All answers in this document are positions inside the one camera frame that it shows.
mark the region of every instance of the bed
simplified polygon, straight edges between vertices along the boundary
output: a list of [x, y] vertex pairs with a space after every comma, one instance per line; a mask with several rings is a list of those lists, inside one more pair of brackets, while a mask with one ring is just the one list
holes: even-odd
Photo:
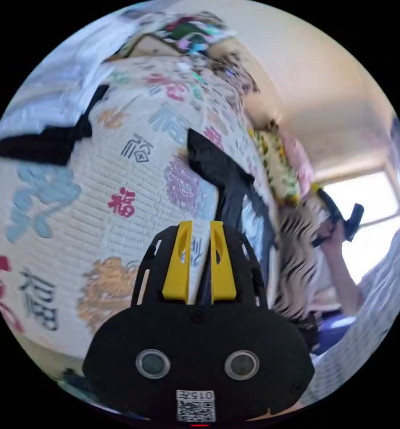
[[182, 63], [116, 61], [89, 115], [92, 137], [76, 144], [67, 168], [0, 159], [0, 309], [50, 375], [81, 362], [101, 324], [130, 305], [155, 234], [191, 219], [194, 302], [218, 193], [184, 162], [187, 128], [245, 171], [256, 167], [255, 187], [275, 212], [248, 119], [225, 101], [232, 88], [212, 73], [204, 88]]

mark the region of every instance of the bright window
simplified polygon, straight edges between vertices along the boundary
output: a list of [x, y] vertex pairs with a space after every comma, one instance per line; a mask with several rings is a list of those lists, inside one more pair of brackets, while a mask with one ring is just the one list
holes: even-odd
[[361, 227], [350, 243], [343, 243], [343, 257], [356, 283], [387, 254], [400, 228], [400, 204], [385, 172], [359, 176], [324, 186], [345, 219], [354, 203], [365, 212]]

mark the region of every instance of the yellow plastic bracket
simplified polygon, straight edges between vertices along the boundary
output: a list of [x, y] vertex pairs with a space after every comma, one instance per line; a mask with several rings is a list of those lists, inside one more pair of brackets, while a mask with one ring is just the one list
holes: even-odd
[[215, 301], [231, 301], [237, 294], [236, 285], [223, 232], [223, 223], [216, 220], [210, 222], [210, 250], [212, 304]]
[[176, 241], [163, 287], [164, 299], [184, 301], [189, 298], [189, 266], [191, 260], [192, 220], [179, 223]]

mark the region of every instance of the human hand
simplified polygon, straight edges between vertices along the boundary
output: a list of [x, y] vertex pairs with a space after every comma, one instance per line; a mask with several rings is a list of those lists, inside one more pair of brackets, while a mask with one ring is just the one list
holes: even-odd
[[334, 225], [329, 219], [322, 222], [317, 229], [318, 237], [327, 238], [320, 246], [327, 258], [342, 256], [342, 246], [345, 240], [343, 221]]

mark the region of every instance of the black cloth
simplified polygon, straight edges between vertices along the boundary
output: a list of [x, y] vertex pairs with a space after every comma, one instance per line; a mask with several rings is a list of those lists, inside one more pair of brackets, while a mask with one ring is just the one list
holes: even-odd
[[[188, 131], [189, 166], [203, 179], [218, 188], [219, 198], [215, 220], [242, 232], [242, 209], [245, 196], [251, 201], [257, 216], [263, 219], [262, 252], [259, 263], [264, 283], [268, 283], [269, 252], [274, 245], [275, 233], [269, 220], [268, 209], [256, 193], [254, 178], [235, 161], [218, 149], [210, 140], [193, 129]], [[197, 293], [197, 303], [211, 302], [210, 248]]]
[[100, 101], [109, 85], [100, 85], [92, 97], [85, 113], [75, 126], [48, 126], [40, 134], [25, 134], [0, 140], [0, 157], [40, 164], [66, 165], [75, 143], [84, 137], [91, 137], [93, 130], [88, 116]]

